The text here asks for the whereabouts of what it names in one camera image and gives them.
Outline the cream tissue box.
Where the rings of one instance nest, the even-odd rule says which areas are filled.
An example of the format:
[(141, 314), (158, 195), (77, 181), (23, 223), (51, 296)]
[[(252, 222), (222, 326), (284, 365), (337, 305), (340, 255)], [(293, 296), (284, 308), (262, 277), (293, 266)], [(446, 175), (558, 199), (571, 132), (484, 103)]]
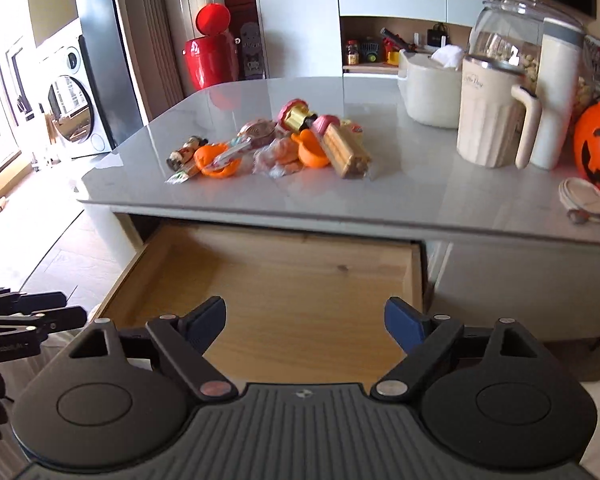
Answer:
[(463, 49), (433, 54), (400, 51), (398, 87), (407, 115), (419, 124), (456, 129), (460, 120)]

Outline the white washing machine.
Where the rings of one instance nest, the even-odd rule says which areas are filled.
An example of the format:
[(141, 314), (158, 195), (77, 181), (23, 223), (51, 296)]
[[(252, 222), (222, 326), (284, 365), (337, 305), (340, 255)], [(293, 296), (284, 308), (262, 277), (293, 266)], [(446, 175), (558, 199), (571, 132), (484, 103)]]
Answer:
[(44, 115), (72, 159), (107, 154), (111, 143), (88, 80), (74, 20), (35, 49), (18, 40), (4, 54), (8, 95), (17, 122)]

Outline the white cabinet table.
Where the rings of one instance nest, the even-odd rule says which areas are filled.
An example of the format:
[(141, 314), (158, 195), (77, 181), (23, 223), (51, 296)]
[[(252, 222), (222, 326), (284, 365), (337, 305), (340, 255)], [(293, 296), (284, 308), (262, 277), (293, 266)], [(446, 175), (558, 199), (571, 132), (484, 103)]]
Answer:
[[(166, 158), (190, 136), (229, 139), (294, 98), (362, 127), (367, 177), (321, 169), (166, 180)], [(600, 337), (600, 223), (572, 223), (558, 195), (576, 172), (572, 162), (552, 171), (486, 169), (462, 159), (455, 142), (454, 131), (409, 118), (392, 79), (231, 82), (138, 130), (83, 177), (78, 193), (115, 214), (417, 240), (426, 246), (434, 310), (474, 324), (516, 318), (545, 340)]]

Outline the white wooden drawer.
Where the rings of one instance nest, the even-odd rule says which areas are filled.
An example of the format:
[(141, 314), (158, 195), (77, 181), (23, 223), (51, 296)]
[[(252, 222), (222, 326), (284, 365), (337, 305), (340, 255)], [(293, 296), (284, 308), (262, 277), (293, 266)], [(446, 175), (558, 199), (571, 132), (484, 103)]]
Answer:
[(384, 305), (422, 305), (413, 243), (164, 222), (98, 313), (119, 327), (184, 315), (220, 296), (227, 321), (206, 358), (234, 382), (360, 382), (403, 351)]

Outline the green toy truck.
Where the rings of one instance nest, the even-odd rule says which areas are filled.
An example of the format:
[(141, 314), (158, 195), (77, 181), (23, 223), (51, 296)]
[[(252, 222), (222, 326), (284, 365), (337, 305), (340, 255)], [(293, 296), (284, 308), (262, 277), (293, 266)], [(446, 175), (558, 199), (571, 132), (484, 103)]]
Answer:
[(378, 63), (381, 61), (380, 43), (376, 38), (366, 37), (360, 44), (360, 63)]

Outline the small wooden doll figure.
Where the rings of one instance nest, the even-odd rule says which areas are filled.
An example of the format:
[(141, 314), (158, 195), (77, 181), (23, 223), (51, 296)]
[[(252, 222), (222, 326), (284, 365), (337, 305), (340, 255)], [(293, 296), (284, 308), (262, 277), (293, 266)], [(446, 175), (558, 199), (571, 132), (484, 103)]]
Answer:
[(193, 158), (198, 148), (208, 144), (208, 140), (200, 136), (191, 136), (180, 148), (173, 151), (166, 159), (166, 164), (172, 171), (181, 170)]

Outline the pink white plastic bag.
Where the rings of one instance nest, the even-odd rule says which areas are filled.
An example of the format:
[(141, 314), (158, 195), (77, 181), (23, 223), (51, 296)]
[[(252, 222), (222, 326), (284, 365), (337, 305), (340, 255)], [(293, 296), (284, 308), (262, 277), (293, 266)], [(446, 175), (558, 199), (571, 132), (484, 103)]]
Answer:
[(303, 169), (299, 159), (298, 144), (291, 138), (274, 139), (253, 155), (252, 172), (265, 174), (272, 179), (295, 174)]

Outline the round white cup lid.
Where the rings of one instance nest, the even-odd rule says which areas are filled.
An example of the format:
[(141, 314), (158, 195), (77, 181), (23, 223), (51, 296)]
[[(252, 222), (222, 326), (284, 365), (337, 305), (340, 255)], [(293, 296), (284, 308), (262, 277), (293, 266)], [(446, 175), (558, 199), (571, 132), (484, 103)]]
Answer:
[(591, 182), (574, 177), (562, 180), (558, 196), (572, 223), (600, 222), (600, 190)]

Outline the white wall shelf unit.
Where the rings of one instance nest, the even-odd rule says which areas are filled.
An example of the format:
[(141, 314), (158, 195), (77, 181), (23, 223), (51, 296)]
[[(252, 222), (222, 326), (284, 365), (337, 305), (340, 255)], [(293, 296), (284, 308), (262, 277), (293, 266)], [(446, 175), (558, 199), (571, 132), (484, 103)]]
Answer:
[(482, 0), (256, 0), (270, 78), (339, 76), (343, 41), (387, 26), (404, 38), (432, 24), (449, 25), (461, 44)]

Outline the biscuit pack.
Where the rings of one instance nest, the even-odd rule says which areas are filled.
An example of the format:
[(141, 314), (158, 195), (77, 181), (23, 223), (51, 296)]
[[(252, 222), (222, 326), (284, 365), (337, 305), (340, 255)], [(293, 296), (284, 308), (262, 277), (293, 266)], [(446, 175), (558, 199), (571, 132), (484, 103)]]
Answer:
[(350, 129), (340, 125), (338, 117), (318, 116), (312, 131), (340, 178), (362, 179), (366, 176), (372, 161), (370, 154)]

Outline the orange plastic toy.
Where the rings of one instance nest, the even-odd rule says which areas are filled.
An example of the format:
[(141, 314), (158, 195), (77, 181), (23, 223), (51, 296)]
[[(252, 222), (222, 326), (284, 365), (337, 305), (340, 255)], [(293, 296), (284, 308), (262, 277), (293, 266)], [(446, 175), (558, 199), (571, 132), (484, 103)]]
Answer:
[(198, 148), (194, 154), (194, 162), (204, 176), (224, 179), (234, 176), (242, 161), (236, 146), (215, 143)]

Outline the yellow red toy truck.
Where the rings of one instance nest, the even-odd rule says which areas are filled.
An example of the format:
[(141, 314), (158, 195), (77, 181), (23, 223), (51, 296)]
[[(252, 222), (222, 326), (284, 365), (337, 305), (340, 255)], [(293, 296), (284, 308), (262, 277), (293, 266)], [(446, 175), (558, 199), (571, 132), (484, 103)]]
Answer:
[(395, 34), (388, 28), (383, 27), (380, 30), (382, 38), (382, 47), (384, 48), (385, 63), (391, 66), (398, 66), (400, 63), (400, 52), (404, 50), (406, 53), (415, 53), (417, 47), (414, 44), (409, 44), (402, 37)]

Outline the yellow pink mushroom toy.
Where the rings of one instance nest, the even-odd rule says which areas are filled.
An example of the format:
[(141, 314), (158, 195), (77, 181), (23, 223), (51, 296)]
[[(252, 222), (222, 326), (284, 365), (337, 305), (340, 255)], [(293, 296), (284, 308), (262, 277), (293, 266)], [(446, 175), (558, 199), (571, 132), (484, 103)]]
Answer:
[(293, 99), (286, 103), (277, 115), (277, 125), (286, 132), (299, 133), (309, 129), (317, 120), (317, 114), (312, 112), (309, 104), (302, 99)]

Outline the small spice jar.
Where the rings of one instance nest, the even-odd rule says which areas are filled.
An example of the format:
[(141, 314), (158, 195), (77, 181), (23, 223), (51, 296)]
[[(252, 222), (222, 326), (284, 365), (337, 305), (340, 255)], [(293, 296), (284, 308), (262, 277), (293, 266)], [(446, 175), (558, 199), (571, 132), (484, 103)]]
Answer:
[(358, 50), (358, 42), (350, 39), (346, 43), (346, 60), (347, 66), (358, 65), (360, 62), (360, 51)]

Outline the cream ribbed coffee mug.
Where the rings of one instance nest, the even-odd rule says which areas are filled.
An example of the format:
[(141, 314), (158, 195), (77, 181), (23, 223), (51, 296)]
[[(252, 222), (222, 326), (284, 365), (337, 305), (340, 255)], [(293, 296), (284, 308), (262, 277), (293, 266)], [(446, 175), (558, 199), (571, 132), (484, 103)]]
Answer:
[(456, 150), (486, 168), (529, 165), (542, 104), (521, 68), (479, 55), (463, 60)]

